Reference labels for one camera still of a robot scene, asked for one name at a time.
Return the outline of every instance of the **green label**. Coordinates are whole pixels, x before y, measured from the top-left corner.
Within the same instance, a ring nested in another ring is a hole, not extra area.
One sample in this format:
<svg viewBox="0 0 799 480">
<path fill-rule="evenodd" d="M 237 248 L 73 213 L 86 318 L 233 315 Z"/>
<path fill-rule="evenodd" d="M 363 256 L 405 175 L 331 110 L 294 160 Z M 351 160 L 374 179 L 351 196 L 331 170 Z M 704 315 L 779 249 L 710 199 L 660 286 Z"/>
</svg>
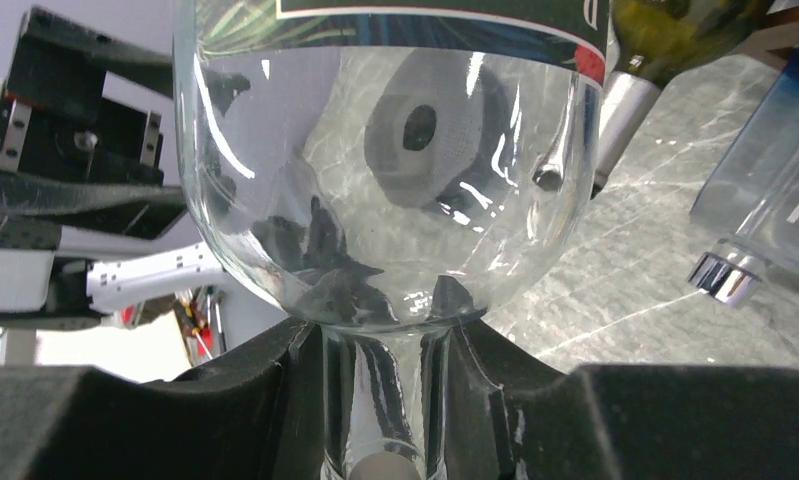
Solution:
<svg viewBox="0 0 799 480">
<path fill-rule="evenodd" d="M 608 0 L 276 0 L 278 18 L 434 15 L 559 31 L 605 52 Z"/>
<path fill-rule="evenodd" d="M 207 56 L 325 46 L 440 48 L 543 62 L 597 85 L 605 76 L 609 0 L 197 0 L 196 8 Z"/>
</svg>

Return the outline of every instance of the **gray marble surface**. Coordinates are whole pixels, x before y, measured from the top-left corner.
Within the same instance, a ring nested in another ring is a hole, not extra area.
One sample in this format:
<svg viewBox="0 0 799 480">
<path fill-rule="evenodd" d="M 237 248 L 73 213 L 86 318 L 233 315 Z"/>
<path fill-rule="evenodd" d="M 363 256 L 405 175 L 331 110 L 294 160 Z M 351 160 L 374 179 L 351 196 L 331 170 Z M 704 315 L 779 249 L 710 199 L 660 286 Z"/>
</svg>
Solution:
<svg viewBox="0 0 799 480">
<path fill-rule="evenodd" d="M 686 283 L 716 240 L 689 224 L 688 211 L 775 78 L 730 57 L 676 79 L 558 265 L 488 323 L 562 370 L 585 362 L 799 367 L 799 289 L 769 284 L 734 310 Z"/>
</svg>

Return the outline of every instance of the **clear glass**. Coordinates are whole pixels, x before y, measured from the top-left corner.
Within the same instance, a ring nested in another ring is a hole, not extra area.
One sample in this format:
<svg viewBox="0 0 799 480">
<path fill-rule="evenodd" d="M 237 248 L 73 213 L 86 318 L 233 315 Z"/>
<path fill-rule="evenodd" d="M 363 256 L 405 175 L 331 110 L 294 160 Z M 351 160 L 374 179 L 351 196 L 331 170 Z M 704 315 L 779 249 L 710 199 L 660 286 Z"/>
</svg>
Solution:
<svg viewBox="0 0 799 480">
<path fill-rule="evenodd" d="M 600 93 L 478 52 L 262 50 L 258 3 L 177 3 L 190 211 L 232 276 L 323 325 L 324 478 L 445 478 L 436 352 L 559 258 Z"/>
<path fill-rule="evenodd" d="M 799 56 L 703 186 L 691 219 L 799 275 Z"/>
</svg>

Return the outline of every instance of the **wine bottle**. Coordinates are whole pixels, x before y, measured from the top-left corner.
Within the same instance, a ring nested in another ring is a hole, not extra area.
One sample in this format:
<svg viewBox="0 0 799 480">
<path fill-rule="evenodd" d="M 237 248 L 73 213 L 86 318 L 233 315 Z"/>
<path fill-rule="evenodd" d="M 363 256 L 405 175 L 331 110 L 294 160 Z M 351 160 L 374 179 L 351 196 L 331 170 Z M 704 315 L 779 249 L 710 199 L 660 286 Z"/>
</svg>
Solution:
<svg viewBox="0 0 799 480">
<path fill-rule="evenodd" d="M 593 196 L 661 92 L 679 74 L 729 54 L 773 0 L 615 0 L 620 59 L 605 84 Z"/>
</svg>

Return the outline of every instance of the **bottle neck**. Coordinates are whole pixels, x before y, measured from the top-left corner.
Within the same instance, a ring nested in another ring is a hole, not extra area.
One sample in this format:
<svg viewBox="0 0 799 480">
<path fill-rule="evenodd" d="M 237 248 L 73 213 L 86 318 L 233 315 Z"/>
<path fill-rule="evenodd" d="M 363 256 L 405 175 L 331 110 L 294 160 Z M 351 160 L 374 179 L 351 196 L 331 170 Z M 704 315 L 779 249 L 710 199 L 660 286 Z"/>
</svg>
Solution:
<svg viewBox="0 0 799 480">
<path fill-rule="evenodd" d="M 449 329 L 323 328 L 323 480 L 443 480 Z"/>
<path fill-rule="evenodd" d="M 615 71 L 608 77 L 599 117 L 594 195 L 605 188 L 608 177 L 661 92 L 654 83 L 628 73 Z"/>
</svg>

